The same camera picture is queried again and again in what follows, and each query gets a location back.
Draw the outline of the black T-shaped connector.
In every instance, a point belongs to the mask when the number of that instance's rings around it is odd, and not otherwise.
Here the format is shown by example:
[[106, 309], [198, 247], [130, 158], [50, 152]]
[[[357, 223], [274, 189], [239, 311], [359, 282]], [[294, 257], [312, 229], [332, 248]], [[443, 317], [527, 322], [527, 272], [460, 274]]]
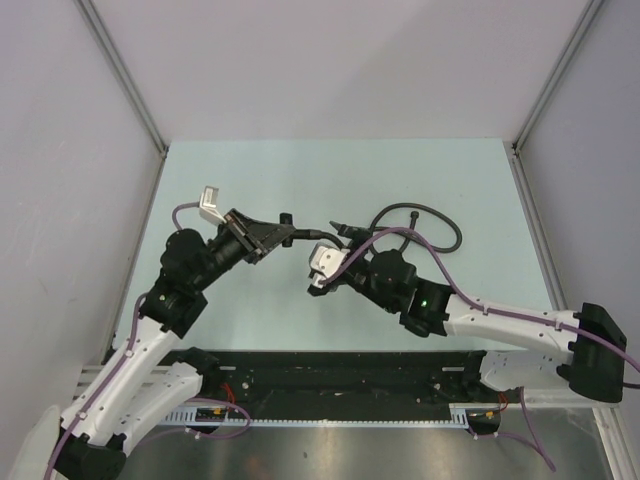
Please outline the black T-shaped connector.
[[279, 223], [285, 226], [286, 236], [281, 243], [283, 248], [291, 248], [295, 241], [308, 241], [312, 239], [311, 231], [298, 229], [293, 225], [293, 215], [287, 212], [279, 214]]

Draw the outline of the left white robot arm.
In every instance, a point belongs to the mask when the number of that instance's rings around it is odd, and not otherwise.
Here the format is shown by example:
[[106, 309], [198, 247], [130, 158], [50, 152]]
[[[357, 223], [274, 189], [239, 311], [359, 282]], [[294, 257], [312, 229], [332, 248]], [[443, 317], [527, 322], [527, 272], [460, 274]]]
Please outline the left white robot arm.
[[189, 228], [167, 239], [159, 276], [136, 300], [127, 339], [61, 414], [45, 478], [59, 473], [68, 479], [114, 479], [138, 443], [174, 408], [219, 392], [224, 375], [218, 359], [195, 347], [152, 387], [143, 383], [204, 311], [205, 290], [239, 262], [256, 264], [278, 246], [290, 245], [296, 229], [286, 213], [270, 223], [232, 209], [213, 220], [217, 234], [210, 240]]

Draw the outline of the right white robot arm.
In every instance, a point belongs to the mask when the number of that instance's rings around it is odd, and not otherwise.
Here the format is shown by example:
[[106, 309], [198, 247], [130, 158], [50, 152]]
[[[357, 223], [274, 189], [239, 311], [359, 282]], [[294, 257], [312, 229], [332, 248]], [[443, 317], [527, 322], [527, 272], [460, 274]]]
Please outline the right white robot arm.
[[310, 295], [347, 285], [398, 315], [418, 337], [475, 337], [513, 346], [507, 353], [484, 353], [463, 373], [461, 388], [469, 399], [484, 401], [495, 391], [520, 387], [567, 387], [592, 401], [622, 400], [624, 369], [632, 359], [626, 336], [604, 307], [586, 303], [579, 311], [535, 311], [497, 304], [464, 293], [449, 274], [443, 284], [420, 278], [397, 249], [368, 257], [384, 231], [338, 229], [352, 242], [344, 248], [316, 244], [309, 258]]

